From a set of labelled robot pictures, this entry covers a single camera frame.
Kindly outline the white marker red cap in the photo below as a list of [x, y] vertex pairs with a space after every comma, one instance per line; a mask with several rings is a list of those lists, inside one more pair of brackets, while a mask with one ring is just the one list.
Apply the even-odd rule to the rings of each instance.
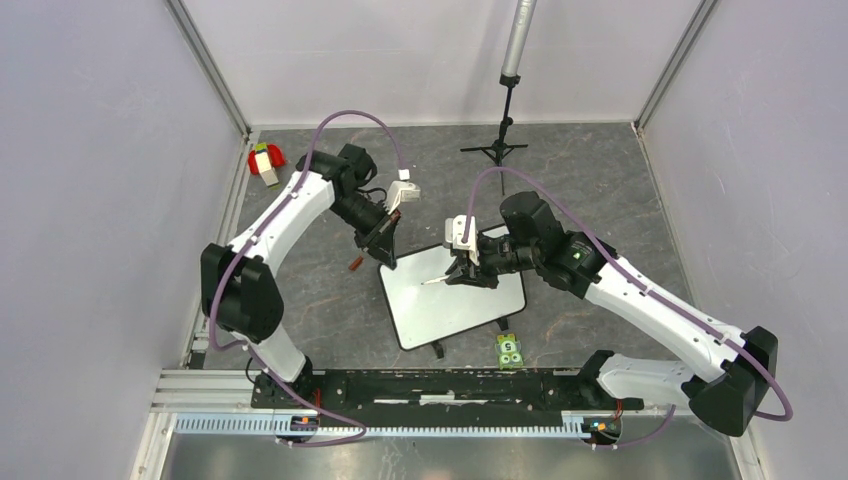
[[442, 276], [439, 276], [439, 277], [436, 277], [436, 278], [433, 278], [433, 279], [430, 279], [430, 280], [423, 281], [423, 282], [421, 282], [421, 285], [425, 286], [425, 285], [442, 283], [442, 282], [445, 282], [446, 280], [448, 280], [449, 278], [450, 278], [450, 275], [442, 275]]

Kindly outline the white whiteboard black frame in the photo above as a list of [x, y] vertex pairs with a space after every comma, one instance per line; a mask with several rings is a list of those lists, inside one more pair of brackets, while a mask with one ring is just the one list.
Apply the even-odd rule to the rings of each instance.
[[378, 268], [378, 280], [401, 350], [430, 346], [445, 338], [491, 322], [500, 322], [527, 306], [524, 280], [512, 273], [499, 278], [495, 289], [444, 282], [422, 286], [442, 276], [453, 263], [440, 244], [401, 254], [397, 267]]

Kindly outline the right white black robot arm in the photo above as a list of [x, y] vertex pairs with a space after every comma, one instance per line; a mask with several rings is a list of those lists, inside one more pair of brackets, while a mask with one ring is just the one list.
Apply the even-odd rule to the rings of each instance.
[[472, 216], [445, 222], [453, 258], [448, 285], [494, 289], [502, 276], [535, 272], [550, 287], [612, 312], [665, 346], [673, 361], [598, 351], [577, 382], [580, 400], [602, 408], [614, 398], [685, 405], [710, 428], [746, 432], [776, 383], [778, 338], [757, 326], [744, 331], [698, 310], [636, 269], [614, 248], [584, 231], [563, 228], [533, 191], [500, 206], [506, 232], [483, 235]]

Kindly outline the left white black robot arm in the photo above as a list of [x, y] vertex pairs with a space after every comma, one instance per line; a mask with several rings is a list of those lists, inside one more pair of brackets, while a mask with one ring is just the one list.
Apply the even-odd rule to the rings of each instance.
[[346, 144], [336, 155], [315, 151], [296, 164], [278, 198], [226, 245], [201, 253], [201, 309], [213, 324], [253, 351], [276, 376], [275, 392], [290, 407], [306, 405], [314, 381], [302, 373], [307, 358], [282, 324], [284, 300], [276, 275], [308, 227], [330, 211], [354, 230], [354, 243], [380, 264], [395, 269], [399, 206], [409, 187], [408, 168], [382, 201], [368, 196], [377, 166], [362, 147]]

